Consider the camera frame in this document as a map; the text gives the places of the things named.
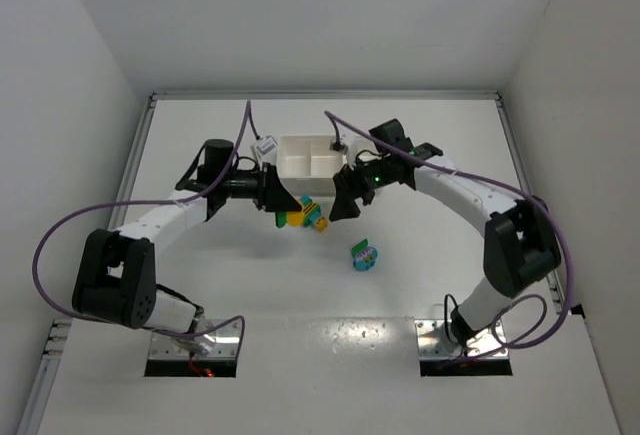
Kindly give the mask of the green square lego brick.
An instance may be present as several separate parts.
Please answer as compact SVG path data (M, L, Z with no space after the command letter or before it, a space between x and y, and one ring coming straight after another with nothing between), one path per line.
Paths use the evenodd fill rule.
M277 212L275 214L275 222L277 228L283 228L289 224L287 212Z

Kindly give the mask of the yellow curved lego brick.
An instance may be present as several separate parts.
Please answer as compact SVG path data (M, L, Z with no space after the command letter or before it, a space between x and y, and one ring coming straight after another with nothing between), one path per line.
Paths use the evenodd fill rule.
M292 227L302 226L304 224L305 215L304 211L291 211L285 214L285 222L287 225Z

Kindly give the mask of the teal green lego stack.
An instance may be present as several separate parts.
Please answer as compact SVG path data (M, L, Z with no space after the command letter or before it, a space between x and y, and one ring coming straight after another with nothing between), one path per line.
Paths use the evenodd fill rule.
M367 238L356 243L351 248L352 265L356 271L368 271L375 266L378 251Z

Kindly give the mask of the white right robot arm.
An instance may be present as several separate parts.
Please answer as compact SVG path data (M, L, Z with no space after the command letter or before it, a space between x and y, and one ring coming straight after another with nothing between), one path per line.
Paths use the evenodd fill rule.
M333 221L359 216L377 190L393 183L427 195L466 220L483 237L484 276L473 292L445 314L450 344L465 347L524 301L524 291L559 266L573 274L567 241L546 205L509 184L459 170L443 151L414 144L402 124L389 120L364 133L375 146L363 161L354 148L334 175Z

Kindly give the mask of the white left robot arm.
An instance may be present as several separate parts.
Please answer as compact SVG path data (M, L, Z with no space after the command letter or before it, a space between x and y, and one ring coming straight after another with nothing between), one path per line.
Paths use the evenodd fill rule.
M72 294L83 316L131 329L192 333L202 309L156 281L159 255L190 229L210 220L228 199L248 199L268 213L295 212L299 202L282 185L275 165L235 165L235 146L206 141L162 204L112 231L86 239Z

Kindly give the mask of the bee lego stack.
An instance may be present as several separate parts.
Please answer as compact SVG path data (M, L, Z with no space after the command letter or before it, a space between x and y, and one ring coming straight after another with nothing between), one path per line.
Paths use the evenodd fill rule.
M320 205L307 195L302 195L299 202L302 205L302 226L323 232L328 227L329 221L323 215Z

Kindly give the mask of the white divided container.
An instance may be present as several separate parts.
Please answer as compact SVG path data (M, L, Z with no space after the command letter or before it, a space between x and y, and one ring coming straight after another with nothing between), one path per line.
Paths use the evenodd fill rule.
M333 176L345 156L331 149L331 135L286 135L278 141L277 172L282 185L294 196L333 197Z

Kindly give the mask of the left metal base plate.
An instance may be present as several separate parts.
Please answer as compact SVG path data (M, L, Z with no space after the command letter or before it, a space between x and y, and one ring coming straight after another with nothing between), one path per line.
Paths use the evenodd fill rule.
M231 362L237 359L244 340L245 319L238 315L228 320L201 318L194 331L203 332L195 338L180 339L154 333L148 349L148 359L158 361Z

